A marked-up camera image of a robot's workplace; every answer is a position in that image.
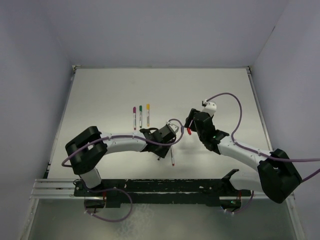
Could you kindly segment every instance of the purple marker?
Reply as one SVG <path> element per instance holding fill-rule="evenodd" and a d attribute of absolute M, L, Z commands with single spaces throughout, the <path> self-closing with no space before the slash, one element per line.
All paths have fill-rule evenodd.
<path fill-rule="evenodd" d="M 137 129 L 136 107 L 133 107 L 133 129 Z"/>

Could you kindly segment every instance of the yellow marker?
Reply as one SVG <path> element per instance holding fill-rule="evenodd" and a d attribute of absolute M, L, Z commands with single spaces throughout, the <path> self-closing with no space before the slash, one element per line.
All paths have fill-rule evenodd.
<path fill-rule="evenodd" d="M 146 105 L 146 125 L 150 126 L 150 104 Z"/>

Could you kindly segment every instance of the white wall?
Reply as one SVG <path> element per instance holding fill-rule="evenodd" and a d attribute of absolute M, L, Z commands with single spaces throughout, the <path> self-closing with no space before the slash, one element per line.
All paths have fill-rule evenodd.
<path fill-rule="evenodd" d="M 18 238 L 34 179 L 49 161 L 71 73 L 40 5 L 0 1 L 0 239 Z"/>
<path fill-rule="evenodd" d="M 253 65 L 272 146 L 291 158 L 320 157 L 320 1 L 292 0 Z M 320 162 L 295 164 L 302 177 Z M 320 174 L 296 191 L 308 239 L 320 236 Z"/>
<path fill-rule="evenodd" d="M 253 64 L 288 0 L 42 0 L 72 64 Z"/>

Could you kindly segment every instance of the whiteboard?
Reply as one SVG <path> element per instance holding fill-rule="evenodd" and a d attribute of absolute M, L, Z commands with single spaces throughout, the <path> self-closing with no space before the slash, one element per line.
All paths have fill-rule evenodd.
<path fill-rule="evenodd" d="M 76 70 L 56 140 L 48 178 L 76 179 L 71 168 L 61 166 L 67 157 L 65 145 L 90 126 L 102 132 L 133 131 L 133 107 L 143 107 L 143 128 L 147 128 L 146 104 L 150 104 L 150 127 L 161 128 L 177 118 L 185 123 L 191 108 L 201 110 L 202 100 L 213 95 L 235 94 L 243 107 L 243 118 L 235 134 L 238 141 L 268 149 L 256 101 L 244 68 L 103 68 Z M 231 133 L 239 119 L 239 106 L 231 96 L 214 100 L 217 112 L 213 124 Z M 219 179 L 232 169 L 253 169 L 226 156 L 208 151 L 195 132 L 174 145 L 171 157 L 157 160 L 150 152 L 119 152 L 104 156 L 97 165 L 103 179 Z"/>

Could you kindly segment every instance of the green marker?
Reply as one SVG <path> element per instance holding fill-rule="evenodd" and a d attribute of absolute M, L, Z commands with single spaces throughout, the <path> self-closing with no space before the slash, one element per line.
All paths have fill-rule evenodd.
<path fill-rule="evenodd" d="M 142 105 L 139 106 L 139 116 L 140 116 L 140 120 L 139 120 L 139 123 L 140 123 L 140 128 L 142 129 Z"/>

